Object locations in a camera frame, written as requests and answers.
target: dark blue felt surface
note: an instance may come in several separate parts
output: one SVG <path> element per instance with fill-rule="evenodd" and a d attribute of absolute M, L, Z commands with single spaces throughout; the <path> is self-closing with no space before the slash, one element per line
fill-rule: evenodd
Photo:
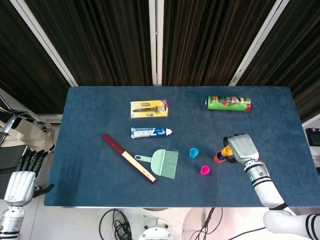
<path fill-rule="evenodd" d="M 250 112 L 206 110 L 206 96 L 250 97 Z M 168 117 L 130 118 L 130 102 L 167 99 Z M 131 139 L 130 129 L 170 128 L 167 137 Z M 102 135 L 131 155 L 179 151 L 175 180 L 152 185 Z M 250 134 L 280 194 L 292 207 L 320 206 L 320 185 L 290 92 L 271 86 L 72 87 L 54 154 L 47 206 L 258 207 L 261 203 L 238 163 L 215 164 L 223 137 Z M 196 147 L 199 155 L 188 157 Z M 148 163 L 142 163 L 150 170 Z M 207 176 L 200 168 L 211 168 Z"/>

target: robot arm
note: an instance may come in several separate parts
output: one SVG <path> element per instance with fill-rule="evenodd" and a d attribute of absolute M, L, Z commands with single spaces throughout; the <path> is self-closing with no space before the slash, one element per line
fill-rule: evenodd
<path fill-rule="evenodd" d="M 5 192 L 4 201 L 9 208 L 0 219 L 0 239 L 18 240 L 22 222 L 25 217 L 24 206 L 32 198 L 49 192 L 54 184 L 42 189 L 36 185 L 36 178 L 48 152 L 39 151 L 25 154 L 13 172 Z"/>
<path fill-rule="evenodd" d="M 227 157 L 244 166 L 244 171 L 261 203 L 271 211 L 263 216 L 265 227 L 276 234 L 295 234 L 305 238 L 320 239 L 320 214 L 299 215 L 288 207 L 272 179 L 266 165 L 259 161 L 259 152 L 248 134 L 227 139 Z"/>

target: pringles can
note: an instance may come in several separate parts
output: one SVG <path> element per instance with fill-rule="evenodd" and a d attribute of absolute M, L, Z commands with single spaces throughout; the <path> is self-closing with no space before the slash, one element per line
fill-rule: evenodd
<path fill-rule="evenodd" d="M 242 96 L 208 96 L 205 100 L 205 108 L 249 112 L 251 100 Z"/>

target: white floor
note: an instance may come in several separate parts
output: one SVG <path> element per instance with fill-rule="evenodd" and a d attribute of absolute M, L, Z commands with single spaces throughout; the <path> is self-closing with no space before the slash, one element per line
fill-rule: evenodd
<path fill-rule="evenodd" d="M 57 139 L 59 126 L 54 127 L 54 139 Z M 53 155 L 50 154 L 42 165 L 38 183 L 46 186 L 49 181 Z M 0 201 L 0 211 L 4 211 L 7 204 Z M 99 240 L 98 226 L 100 218 L 107 208 L 62 208 L 44 206 L 44 196 L 34 198 L 25 207 L 26 216 L 21 228 L 21 240 Z M 124 213 L 132 214 L 133 208 L 126 208 Z M 158 213 L 143 211 L 145 215 Z M 181 226 L 182 240 L 189 240 L 194 231 L 200 230 L 210 208 L 192 208 L 186 215 Z M 264 227 L 263 215 L 268 211 L 265 207 L 256 208 L 223 208 L 223 217 L 220 226 L 208 240 L 228 240 L 242 232 Z M 166 216 L 168 221 L 174 222 L 175 216 L 169 209 L 161 211 L 159 216 Z M 296 212 L 301 214 L 320 213 L 320 208 L 299 208 Z M 216 208 L 209 223 L 209 232 L 219 222 L 221 208 Z M 113 240 L 114 233 L 111 229 L 111 215 L 107 215 L 102 224 L 104 239 Z M 242 235 L 237 240 L 303 240 L 305 238 L 291 234 L 273 234 L 264 229 L 261 231 Z"/>

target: curtain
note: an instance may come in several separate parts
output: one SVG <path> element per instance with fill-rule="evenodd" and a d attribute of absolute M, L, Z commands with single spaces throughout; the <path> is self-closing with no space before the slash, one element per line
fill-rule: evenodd
<path fill-rule="evenodd" d="M 0 88 L 36 114 L 61 114 L 69 87 L 9 0 L 0 1 Z"/>
<path fill-rule="evenodd" d="M 148 0 L 26 0 L 80 86 L 152 85 Z"/>
<path fill-rule="evenodd" d="M 164 1 L 165 86 L 227 86 L 275 0 Z"/>
<path fill-rule="evenodd" d="M 303 122 L 320 114 L 320 1 L 288 3 L 237 85 L 287 86 Z"/>

